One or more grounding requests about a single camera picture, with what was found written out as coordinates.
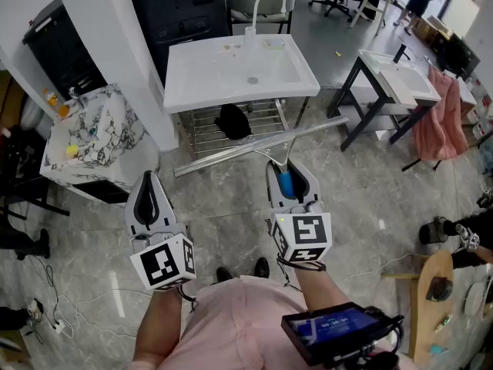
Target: pink cloth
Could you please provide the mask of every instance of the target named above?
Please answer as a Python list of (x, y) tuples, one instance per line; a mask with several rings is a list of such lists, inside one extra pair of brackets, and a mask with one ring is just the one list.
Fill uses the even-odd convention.
[[(309, 370), (280, 327), (306, 311), (303, 295), (265, 278), (242, 276), (201, 290), (182, 339), (159, 370)], [(417, 370), (401, 357), (401, 368)], [(127, 370), (154, 370), (133, 362)]]
[(468, 149), (461, 126), (461, 90), (455, 78), (430, 66), (428, 79), (441, 100), (413, 127), (413, 137), (422, 160), (446, 160)]

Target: camera screen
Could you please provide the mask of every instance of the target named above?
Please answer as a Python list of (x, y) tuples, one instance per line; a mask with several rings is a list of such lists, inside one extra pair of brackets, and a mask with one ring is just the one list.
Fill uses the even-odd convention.
[(320, 317), (291, 321), (291, 328), (309, 347), (314, 344), (333, 340), (377, 323), (377, 319), (358, 310), (347, 308)]

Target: black bag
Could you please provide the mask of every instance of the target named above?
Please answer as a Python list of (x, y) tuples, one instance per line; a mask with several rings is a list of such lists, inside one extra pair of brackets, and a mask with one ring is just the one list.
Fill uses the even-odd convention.
[(220, 117), (216, 118), (214, 123), (230, 140), (241, 140), (252, 134), (247, 117), (234, 104), (224, 104), (221, 108)]

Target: power strip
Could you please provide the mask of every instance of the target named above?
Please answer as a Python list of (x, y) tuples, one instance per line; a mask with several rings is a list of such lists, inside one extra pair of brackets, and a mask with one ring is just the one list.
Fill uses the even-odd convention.
[(65, 329), (65, 322), (59, 319), (55, 325), (56, 334), (59, 335), (60, 333), (62, 333), (63, 329)]

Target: gray tile floor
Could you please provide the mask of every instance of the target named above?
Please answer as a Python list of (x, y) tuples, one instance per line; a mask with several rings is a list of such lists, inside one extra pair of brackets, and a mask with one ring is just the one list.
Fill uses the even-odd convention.
[[(394, 52), (400, 45), (399, 37), (404, 37), (402, 29), (395, 32), (389, 23), (374, 40), (375, 24), (361, 22), (348, 30), (342, 16), (334, 13), (324, 18), (306, 2), (298, 1), (293, 37), (325, 85), (344, 81), (358, 48)], [(396, 14), (391, 12), (387, 21)], [(425, 48), (414, 37), (408, 37), (407, 42), (414, 51), (420, 51), (412, 57), (421, 62)], [(343, 56), (336, 57), (334, 50)], [(330, 89), (322, 91), (310, 103), (302, 124), (325, 119), (324, 108), (333, 94)], [(301, 101), (288, 100), (291, 127)], [(402, 173), (401, 168), (416, 157), (411, 138), (389, 146), (362, 136), (342, 153), (339, 145), (344, 137), (340, 129), (306, 136), (295, 143), (291, 155), (318, 178), (325, 209), (332, 214), (334, 245), (325, 259), (327, 269), (335, 281), (342, 281), (340, 286), (353, 301), (376, 305), (390, 315), (407, 315), (404, 323), (409, 330), (405, 282), (384, 280), (380, 272), (346, 278), (408, 253), (436, 251), (438, 247), (418, 244), (418, 228), (434, 215), (456, 219), (475, 210), (475, 201), (488, 185), (481, 175), (478, 151), (471, 149), (456, 160), (443, 162), (437, 172), (430, 163), (420, 163)], [(276, 248), (264, 222), (270, 207), (264, 178), (267, 160), (249, 155), (175, 179), (173, 168), (188, 161), (189, 155), (180, 147), (162, 155), (159, 171), (177, 217), (186, 222), (194, 240), (200, 277), (188, 283), (186, 291), (195, 294), (211, 284), (220, 265), (234, 274), (250, 273), (259, 256), (270, 260), (271, 277), (283, 281), (273, 261)], [(52, 257), (46, 263), (53, 268), (59, 307), (74, 328), (73, 333), (65, 329), (72, 337), (57, 335), (43, 321), (38, 330), (44, 345), (34, 335), (25, 338), (35, 369), (124, 368), (132, 357), (135, 341), (121, 335), (135, 336), (149, 298), (135, 292), (143, 291), (143, 286), (129, 260), (131, 248), (122, 209), (85, 200), (61, 188), (54, 188), (50, 199), (69, 209), (71, 217), (21, 204), (20, 211), (28, 220), (25, 224), (12, 220), (15, 227), (32, 237), (37, 237), (42, 227), (49, 232)], [(450, 239), (444, 246), (454, 250), (456, 245), (457, 241)], [(385, 270), (405, 272), (413, 266), (406, 257)], [(486, 272), (486, 267), (479, 267), (454, 273), (456, 305), (448, 327), (451, 350), (428, 368), (459, 368), (481, 344), (489, 322), (468, 319), (461, 310), (468, 288)], [(10, 251), (0, 251), (0, 276), (0, 305), (25, 307), (36, 297), (52, 311), (55, 293), (42, 281), (45, 275), (36, 259), (17, 261)], [(116, 288), (129, 291), (110, 291)]]

